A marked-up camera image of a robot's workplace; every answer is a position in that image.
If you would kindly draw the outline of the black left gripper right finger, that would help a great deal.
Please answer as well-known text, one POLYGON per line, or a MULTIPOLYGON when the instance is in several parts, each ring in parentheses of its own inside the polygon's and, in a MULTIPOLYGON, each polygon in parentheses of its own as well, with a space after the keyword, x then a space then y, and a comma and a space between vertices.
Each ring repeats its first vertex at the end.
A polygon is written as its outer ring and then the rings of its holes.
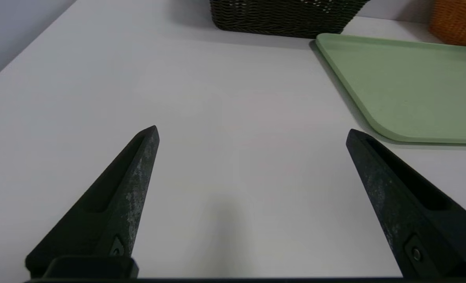
POLYGON ((369 134, 346 147, 403 277, 466 277, 466 209, 369 134))

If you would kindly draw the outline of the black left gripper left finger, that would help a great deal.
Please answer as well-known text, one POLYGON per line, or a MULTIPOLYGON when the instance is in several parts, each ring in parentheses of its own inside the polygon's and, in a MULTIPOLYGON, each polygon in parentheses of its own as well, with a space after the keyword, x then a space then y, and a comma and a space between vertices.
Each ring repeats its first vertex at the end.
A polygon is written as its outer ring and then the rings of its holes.
POLYGON ((136 134, 26 256, 31 279, 134 279, 132 259, 159 145, 156 126, 136 134))

